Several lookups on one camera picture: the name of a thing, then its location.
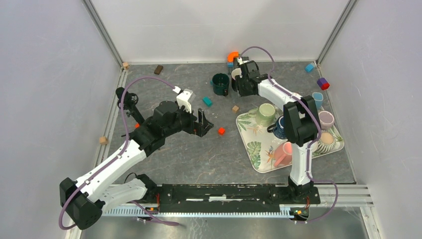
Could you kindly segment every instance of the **light green mug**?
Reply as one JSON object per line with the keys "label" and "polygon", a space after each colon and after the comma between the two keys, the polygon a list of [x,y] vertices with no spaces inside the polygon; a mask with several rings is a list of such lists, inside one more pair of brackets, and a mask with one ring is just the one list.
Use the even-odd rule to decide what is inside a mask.
{"label": "light green mug", "polygon": [[248,115],[255,117],[255,121],[258,125],[268,127],[275,121],[276,109],[272,104],[264,103],[258,108],[251,109]]}

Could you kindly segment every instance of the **floral tray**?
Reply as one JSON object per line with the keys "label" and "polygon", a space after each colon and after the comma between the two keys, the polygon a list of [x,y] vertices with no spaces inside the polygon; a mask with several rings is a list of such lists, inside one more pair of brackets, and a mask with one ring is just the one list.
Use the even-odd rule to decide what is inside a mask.
{"label": "floral tray", "polygon": [[[276,119],[282,115],[281,110],[277,109]],[[286,139],[279,139],[273,133],[268,133],[266,127],[256,124],[255,117],[251,117],[248,113],[239,115],[236,118],[236,125],[239,129],[240,136],[242,137],[243,144],[245,145],[252,167],[260,173],[268,173],[280,168],[292,165],[292,162],[281,162],[277,167],[274,167],[274,151],[277,147],[286,142]],[[344,147],[343,138],[340,136],[335,126],[329,130],[334,139],[335,147],[328,153],[312,153],[312,158],[317,158],[329,153],[337,152]]]}

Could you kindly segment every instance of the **floor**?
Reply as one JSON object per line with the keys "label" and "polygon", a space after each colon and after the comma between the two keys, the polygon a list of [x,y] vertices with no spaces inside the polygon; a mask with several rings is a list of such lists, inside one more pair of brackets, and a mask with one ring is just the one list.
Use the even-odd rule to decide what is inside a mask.
{"label": "floor", "polygon": [[[321,216],[325,208],[311,208],[311,219]],[[359,208],[335,208],[329,217],[308,225],[294,225],[288,219],[272,218],[166,218],[179,227],[137,222],[130,217],[101,217],[82,232],[82,239],[240,239],[240,238],[313,238],[313,239],[367,239]]]}
{"label": "floor", "polygon": [[[307,73],[304,68],[307,62],[277,62],[276,70],[272,73],[274,79],[292,92],[310,95],[321,92],[316,81],[318,72]],[[126,84],[141,76],[154,75],[157,65],[130,66]],[[272,63],[258,63],[261,74],[267,73]],[[239,131],[235,124],[238,115],[231,111],[234,105],[240,107],[240,114],[268,102],[260,96],[238,97],[230,88],[227,97],[217,96],[212,91],[210,80],[216,73],[227,73],[225,63],[210,64],[171,64],[164,65],[160,76],[181,89],[193,90],[197,95],[193,102],[193,109],[203,108],[206,117],[214,123],[203,138],[177,133],[166,139],[166,144],[155,151],[147,159],[133,166],[127,173],[145,173],[156,183],[287,183],[290,167],[269,173],[256,172],[247,156]],[[145,80],[133,85],[129,91],[139,96],[137,104],[144,118],[152,115],[155,107],[161,101],[176,99],[176,95],[166,85],[155,81]],[[203,97],[209,97],[213,105],[207,107]],[[331,111],[328,100],[323,107]],[[133,129],[135,121],[128,119],[129,129]],[[220,136],[217,130],[224,127],[226,133]],[[124,134],[121,116],[117,118],[114,135],[110,143],[109,154],[115,152],[123,144]],[[347,159],[346,149],[322,156],[312,161],[312,174],[315,179],[333,179],[337,183],[353,183],[353,173]],[[120,177],[116,183],[123,183],[127,174]]]}

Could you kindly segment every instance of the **coral pink mug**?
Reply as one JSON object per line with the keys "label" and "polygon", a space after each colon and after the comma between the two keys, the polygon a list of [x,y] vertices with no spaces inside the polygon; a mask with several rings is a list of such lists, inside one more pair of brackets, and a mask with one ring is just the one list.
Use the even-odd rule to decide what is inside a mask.
{"label": "coral pink mug", "polygon": [[276,151],[274,152],[274,167],[280,165],[283,162],[283,165],[289,165],[292,162],[292,144],[290,142],[282,143]]}

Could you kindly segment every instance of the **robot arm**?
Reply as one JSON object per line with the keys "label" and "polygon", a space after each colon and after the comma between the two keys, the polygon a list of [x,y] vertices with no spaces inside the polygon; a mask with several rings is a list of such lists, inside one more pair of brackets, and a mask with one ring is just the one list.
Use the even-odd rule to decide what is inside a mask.
{"label": "robot arm", "polygon": [[[190,90],[180,92],[176,102],[161,102],[154,109],[153,115],[146,120],[136,109],[134,101],[137,102],[137,96],[131,93],[128,95],[130,98],[124,99],[123,102],[124,109],[128,109],[141,126],[129,134],[130,141],[125,152],[119,155],[124,146],[122,145],[109,158],[76,181],[66,178],[60,183],[62,207],[78,187],[83,183],[86,184],[66,208],[67,214],[82,230],[93,225],[103,211],[108,211],[132,200],[142,199],[145,196],[147,191],[145,182],[138,178],[116,187],[110,187],[110,185],[133,165],[162,147],[166,137],[180,131],[202,137],[213,127],[213,124],[205,118],[202,109],[198,109],[198,117],[194,116],[190,102],[195,95]],[[88,180],[100,168],[108,164],[109,166],[94,179]]]}
{"label": "robot arm", "polygon": [[267,74],[261,75],[258,65],[254,61],[240,61],[239,67],[241,75],[235,77],[235,88],[239,96],[260,95],[283,109],[285,134],[287,140],[293,144],[289,185],[293,183],[294,186],[307,184],[312,186],[312,182],[306,174],[306,150],[310,142],[317,138],[317,127],[305,109],[292,98],[292,95],[301,99],[319,121],[314,99],[311,96],[302,97],[299,94],[292,93],[280,85],[277,85],[277,87],[282,88],[283,91],[277,89],[275,87],[277,83],[274,83],[274,80],[274,82],[270,82]]}

